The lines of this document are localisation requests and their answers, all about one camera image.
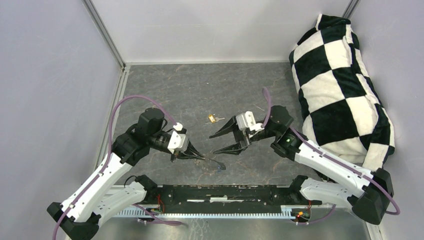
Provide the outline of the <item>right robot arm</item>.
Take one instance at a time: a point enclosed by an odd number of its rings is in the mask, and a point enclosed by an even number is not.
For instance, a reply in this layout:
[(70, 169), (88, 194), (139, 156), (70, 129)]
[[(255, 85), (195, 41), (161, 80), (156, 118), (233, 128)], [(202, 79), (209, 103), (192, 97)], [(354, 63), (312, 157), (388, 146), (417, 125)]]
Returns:
[(325, 151), (293, 129), (293, 120), (281, 105), (272, 106), (261, 121), (256, 121), (251, 111), (234, 115), (210, 138), (232, 133), (235, 144), (218, 149), (215, 154), (239, 155), (253, 142), (274, 138), (270, 146), (278, 156), (308, 166), (331, 180), (298, 176), (288, 191), (293, 203), (310, 200), (350, 208), (361, 220), (379, 225), (389, 214), (389, 205), (395, 203), (389, 172), (382, 168), (370, 170)]

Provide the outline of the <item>metal keyring plate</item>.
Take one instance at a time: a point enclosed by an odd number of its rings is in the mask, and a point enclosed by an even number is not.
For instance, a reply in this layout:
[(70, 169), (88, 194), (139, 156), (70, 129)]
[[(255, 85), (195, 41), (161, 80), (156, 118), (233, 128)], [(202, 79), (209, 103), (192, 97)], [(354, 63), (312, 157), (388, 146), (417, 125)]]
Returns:
[(202, 159), (205, 160), (205, 161), (210, 161), (212, 163), (217, 164), (217, 166), (220, 170), (224, 171), (224, 170), (227, 169), (226, 165), (223, 162), (220, 162), (220, 161), (217, 161), (215, 159), (208, 158), (208, 157), (203, 157)]

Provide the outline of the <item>yellow capped key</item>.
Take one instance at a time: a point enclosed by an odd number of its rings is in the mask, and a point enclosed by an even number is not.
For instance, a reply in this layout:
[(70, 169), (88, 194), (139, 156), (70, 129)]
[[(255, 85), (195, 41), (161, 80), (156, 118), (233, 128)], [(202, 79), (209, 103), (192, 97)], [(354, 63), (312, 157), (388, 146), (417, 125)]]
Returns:
[(209, 119), (209, 121), (210, 121), (211, 123), (217, 123), (217, 122), (219, 122), (219, 121), (221, 121), (221, 120), (224, 120), (225, 118), (222, 118), (222, 117), (216, 117), (214, 114), (209, 114), (209, 115), (208, 115), (208, 119)]

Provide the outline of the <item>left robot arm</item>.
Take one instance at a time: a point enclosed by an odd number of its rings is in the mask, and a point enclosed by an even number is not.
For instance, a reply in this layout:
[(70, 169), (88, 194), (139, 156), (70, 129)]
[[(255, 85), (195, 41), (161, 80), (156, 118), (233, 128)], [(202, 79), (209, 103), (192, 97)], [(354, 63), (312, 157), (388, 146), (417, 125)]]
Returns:
[(168, 122), (158, 108), (146, 109), (138, 122), (130, 126), (109, 148), (106, 157), (84, 184), (63, 202), (53, 202), (47, 212), (56, 221), (56, 230), (62, 229), (72, 240), (90, 240), (110, 218), (127, 207), (153, 203), (157, 198), (156, 184), (138, 177), (129, 186), (105, 198), (110, 188), (134, 167), (151, 149), (169, 154), (171, 160), (199, 159), (199, 153), (178, 123), (173, 132), (163, 130)]

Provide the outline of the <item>red wired circuit board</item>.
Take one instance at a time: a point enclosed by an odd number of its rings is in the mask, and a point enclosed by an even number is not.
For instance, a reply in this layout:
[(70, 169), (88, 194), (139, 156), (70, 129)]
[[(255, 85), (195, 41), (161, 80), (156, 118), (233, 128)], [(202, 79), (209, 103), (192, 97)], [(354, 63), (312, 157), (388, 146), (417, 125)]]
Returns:
[(308, 222), (311, 219), (311, 209), (299, 210), (294, 213), (295, 222)]

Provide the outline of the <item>black white checkered blanket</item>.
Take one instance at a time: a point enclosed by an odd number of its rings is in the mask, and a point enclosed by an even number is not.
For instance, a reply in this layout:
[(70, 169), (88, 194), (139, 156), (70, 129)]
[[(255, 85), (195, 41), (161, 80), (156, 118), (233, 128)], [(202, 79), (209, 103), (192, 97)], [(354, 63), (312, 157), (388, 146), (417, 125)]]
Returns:
[(353, 164), (375, 171), (395, 152), (393, 123), (366, 70), (347, 18), (320, 14), (289, 63), (303, 134)]

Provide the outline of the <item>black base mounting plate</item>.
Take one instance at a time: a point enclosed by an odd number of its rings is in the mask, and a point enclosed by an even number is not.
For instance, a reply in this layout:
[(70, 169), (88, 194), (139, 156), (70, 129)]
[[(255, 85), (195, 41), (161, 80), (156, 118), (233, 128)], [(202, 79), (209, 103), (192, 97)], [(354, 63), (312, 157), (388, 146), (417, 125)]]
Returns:
[(140, 205), (160, 205), (166, 214), (266, 214), (282, 206), (321, 205), (288, 185), (163, 185), (149, 189)]

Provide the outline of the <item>aluminium frame rail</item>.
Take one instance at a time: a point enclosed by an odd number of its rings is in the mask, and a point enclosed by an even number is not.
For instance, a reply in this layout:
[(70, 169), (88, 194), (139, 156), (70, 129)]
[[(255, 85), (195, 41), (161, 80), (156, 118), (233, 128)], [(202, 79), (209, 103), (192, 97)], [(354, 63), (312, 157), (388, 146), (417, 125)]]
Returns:
[(117, 64), (120, 66), (122, 70), (125, 69), (126, 63), (124, 59), (122, 58), (121, 54), (119, 53), (119, 50), (117, 46), (115, 45), (112, 36), (110, 35), (109, 31), (106, 28), (106, 25), (104, 24), (95, 4), (92, 0), (82, 0), (82, 3), (84, 4), (85, 8), (87, 9), (91, 19), (93, 20), (96, 28), (98, 29), (101, 37), (103, 38), (104, 42), (106, 43), (107, 47), (109, 48), (112, 56), (114, 57)]

